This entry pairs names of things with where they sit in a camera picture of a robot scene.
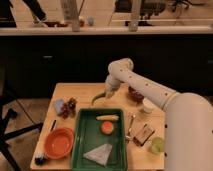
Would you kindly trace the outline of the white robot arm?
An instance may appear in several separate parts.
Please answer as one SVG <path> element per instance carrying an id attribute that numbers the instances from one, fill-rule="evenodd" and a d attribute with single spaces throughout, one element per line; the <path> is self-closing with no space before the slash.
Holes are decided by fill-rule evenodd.
<path id="1" fill-rule="evenodd" d="M 133 66 L 129 58 L 111 62 L 106 92 L 127 83 L 164 111 L 164 171 L 213 171 L 213 106 L 198 94 L 179 93 L 140 76 Z"/>

